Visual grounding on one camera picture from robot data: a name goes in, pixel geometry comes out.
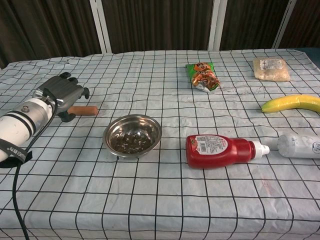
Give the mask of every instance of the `food package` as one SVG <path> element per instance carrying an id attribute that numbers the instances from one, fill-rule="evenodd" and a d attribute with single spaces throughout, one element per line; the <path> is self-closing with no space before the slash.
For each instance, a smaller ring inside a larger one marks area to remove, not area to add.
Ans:
<path id="1" fill-rule="evenodd" d="M 287 64 L 281 58 L 257 57 L 253 59 L 254 76 L 260 80 L 290 81 Z"/>
<path id="2" fill-rule="evenodd" d="M 197 89 L 210 93 L 219 86 L 220 82 L 214 74 L 214 64 L 212 62 L 198 62 L 185 66 L 192 85 Z"/>

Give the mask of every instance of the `ketchup bottle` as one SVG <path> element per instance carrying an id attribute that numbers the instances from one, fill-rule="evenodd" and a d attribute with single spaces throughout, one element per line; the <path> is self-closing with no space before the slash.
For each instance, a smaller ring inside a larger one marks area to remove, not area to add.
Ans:
<path id="1" fill-rule="evenodd" d="M 191 135 L 186 138 L 188 165 L 197 169 L 212 169 L 234 163 L 247 163 L 269 153 L 269 147 L 258 141 L 228 138 L 220 135 Z"/>

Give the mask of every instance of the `dark brown curtain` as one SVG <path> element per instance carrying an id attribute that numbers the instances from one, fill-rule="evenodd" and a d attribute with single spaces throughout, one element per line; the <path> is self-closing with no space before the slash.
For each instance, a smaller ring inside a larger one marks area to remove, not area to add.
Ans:
<path id="1" fill-rule="evenodd" d="M 102 0 L 113 53 L 206 50 L 214 0 Z"/>
<path id="2" fill-rule="evenodd" d="M 220 50 L 268 49 L 288 0 L 228 0 Z"/>
<path id="3" fill-rule="evenodd" d="M 1 0 L 0 67 L 101 53 L 89 0 Z"/>
<path id="4" fill-rule="evenodd" d="M 320 0 L 296 1 L 279 47 L 320 48 Z"/>

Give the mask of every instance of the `banana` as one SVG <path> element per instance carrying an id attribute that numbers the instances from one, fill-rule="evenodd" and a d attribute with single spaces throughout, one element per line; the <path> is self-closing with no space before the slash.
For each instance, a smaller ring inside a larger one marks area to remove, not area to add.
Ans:
<path id="1" fill-rule="evenodd" d="M 320 97 L 310 95 L 290 95 L 267 101 L 262 105 L 264 113 L 275 113 L 287 109 L 308 109 L 320 113 Z"/>

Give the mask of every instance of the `checkered tablecloth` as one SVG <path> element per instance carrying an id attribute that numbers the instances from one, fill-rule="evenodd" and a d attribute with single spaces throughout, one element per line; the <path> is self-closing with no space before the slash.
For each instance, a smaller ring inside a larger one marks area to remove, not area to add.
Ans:
<path id="1" fill-rule="evenodd" d="M 282 57 L 291 81 L 255 79 L 255 57 Z M 186 64 L 213 62 L 221 86 L 191 88 Z M 316 240 L 320 238 L 320 161 L 279 155 L 282 133 L 320 135 L 320 115 L 260 106 L 290 95 L 320 94 L 320 70 L 286 49 L 146 51 L 59 57 L 9 64 L 0 71 L 0 115 L 47 79 L 70 72 L 90 89 L 97 117 L 55 118 L 22 165 L 17 201 L 37 240 Z M 146 114 L 162 140 L 137 160 L 103 146 L 110 121 Z M 248 164 L 191 169 L 185 138 L 220 134 L 259 140 L 270 154 Z M 12 204 L 14 169 L 0 169 L 0 238 L 23 239 Z"/>

